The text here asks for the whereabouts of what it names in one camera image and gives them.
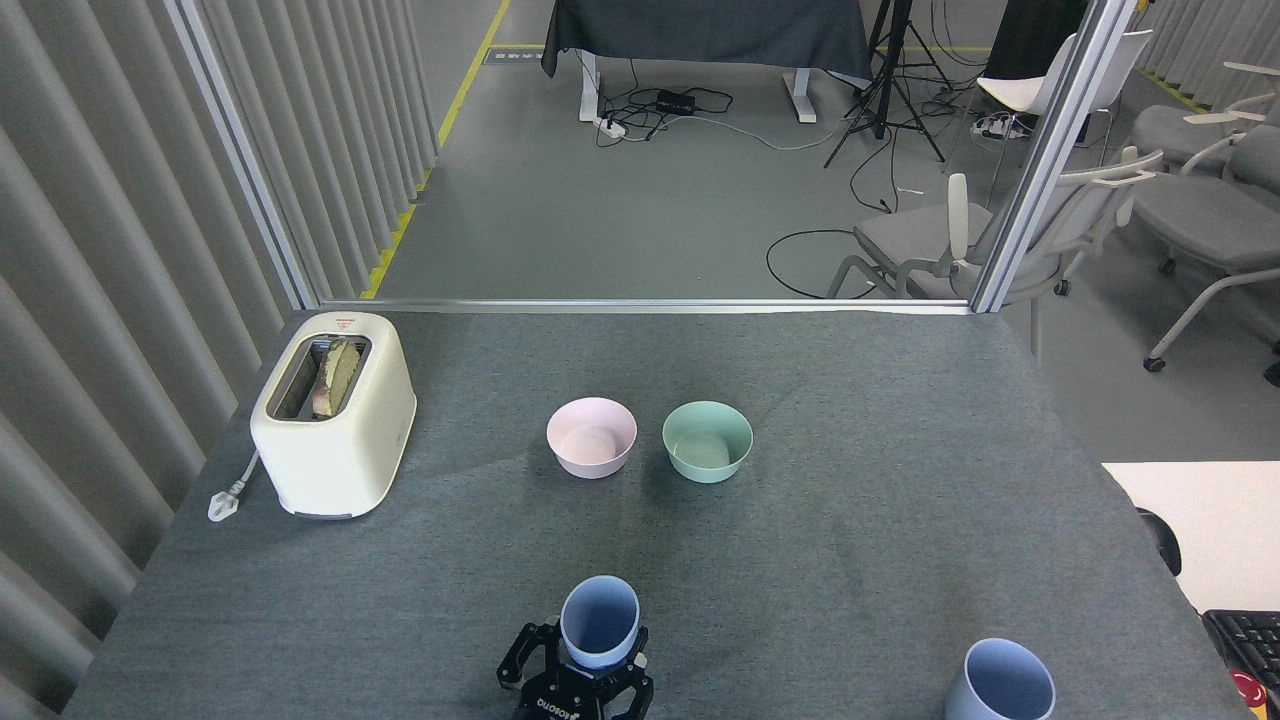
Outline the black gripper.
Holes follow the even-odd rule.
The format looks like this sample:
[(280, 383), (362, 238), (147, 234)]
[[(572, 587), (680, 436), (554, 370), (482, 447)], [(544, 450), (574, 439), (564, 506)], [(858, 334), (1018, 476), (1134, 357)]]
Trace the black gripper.
[[(497, 669), (500, 687), (520, 691), (513, 719), (641, 719), (653, 698), (643, 655), (649, 638), (640, 625), (625, 660), (600, 676), (561, 662), (561, 621), (526, 623)], [(525, 666), (541, 648), (544, 671), (527, 680)]]

